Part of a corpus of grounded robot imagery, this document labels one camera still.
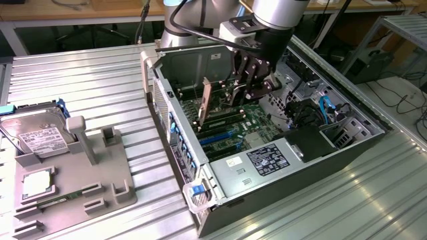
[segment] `warning label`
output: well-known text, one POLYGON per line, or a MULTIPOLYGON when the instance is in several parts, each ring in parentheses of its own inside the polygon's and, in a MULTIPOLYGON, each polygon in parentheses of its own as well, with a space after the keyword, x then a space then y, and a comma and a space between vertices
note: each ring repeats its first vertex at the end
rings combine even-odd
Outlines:
POLYGON ((283 156, 276 144, 264 146, 255 151, 247 153, 248 158, 258 170, 259 175, 267 176, 275 171, 290 166, 290 163, 283 156))
POLYGON ((38 155, 67 148, 67 143, 58 127, 23 133, 19 138, 38 155))

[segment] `slotted aluminum surface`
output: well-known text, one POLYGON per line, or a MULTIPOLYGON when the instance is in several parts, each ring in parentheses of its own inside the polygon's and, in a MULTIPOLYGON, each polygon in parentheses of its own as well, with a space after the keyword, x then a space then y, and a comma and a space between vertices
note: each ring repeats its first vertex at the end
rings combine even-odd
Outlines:
MULTIPOLYGON (((88 134, 115 126, 136 185, 135 205, 44 239, 198 238, 147 109, 142 50, 126 46, 15 58, 8 101, 22 105, 60 96, 71 115, 88 119, 88 134)), ((0 239, 11 239, 15 150, 7 140, 0 146, 0 239)), ((203 239, 426 239, 426 176, 426 153, 395 131, 343 171, 203 239)))
POLYGON ((419 14, 384 16, 382 23, 427 51, 427 17, 419 14))

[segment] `green circuit board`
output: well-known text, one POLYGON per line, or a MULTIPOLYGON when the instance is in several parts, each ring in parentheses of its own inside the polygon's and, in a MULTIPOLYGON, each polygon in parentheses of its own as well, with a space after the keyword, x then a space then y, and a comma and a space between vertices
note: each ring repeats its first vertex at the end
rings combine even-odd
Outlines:
MULTIPOLYGON (((194 126, 194 121, 198 121, 199 119, 198 111, 200 103, 194 99, 182 101, 180 104, 190 124, 194 126)), ((274 139, 275 135, 282 132, 258 104, 246 104, 236 107, 227 107, 219 104, 218 106, 212 106, 212 108, 214 109, 210 111, 210 117, 232 112, 240 113, 243 110, 244 118, 232 124, 223 124, 218 126, 212 131, 199 132, 198 128, 194 128, 199 141, 222 135, 231 135, 223 140, 202 144, 206 155, 211 161, 268 143, 274 139)))

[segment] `hard drive label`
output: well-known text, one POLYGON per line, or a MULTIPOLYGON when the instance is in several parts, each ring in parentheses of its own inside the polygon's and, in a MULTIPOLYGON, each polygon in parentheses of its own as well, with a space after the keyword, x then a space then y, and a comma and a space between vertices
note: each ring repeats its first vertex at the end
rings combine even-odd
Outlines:
POLYGON ((276 144, 270 144, 251 152, 247 156, 258 170, 259 175, 267 176, 275 171, 290 166, 290 163, 283 156, 276 144))
POLYGON ((35 154, 47 154, 67 148, 67 143, 58 127, 18 135, 35 154))

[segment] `hard drive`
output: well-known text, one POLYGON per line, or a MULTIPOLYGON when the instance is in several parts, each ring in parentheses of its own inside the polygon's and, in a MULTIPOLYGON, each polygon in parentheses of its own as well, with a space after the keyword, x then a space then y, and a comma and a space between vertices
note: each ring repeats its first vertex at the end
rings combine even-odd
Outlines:
POLYGON ((35 153, 47 158, 68 152, 67 144, 76 136, 67 132, 67 110, 55 101, 0 110, 0 131, 15 145, 20 154, 35 153))

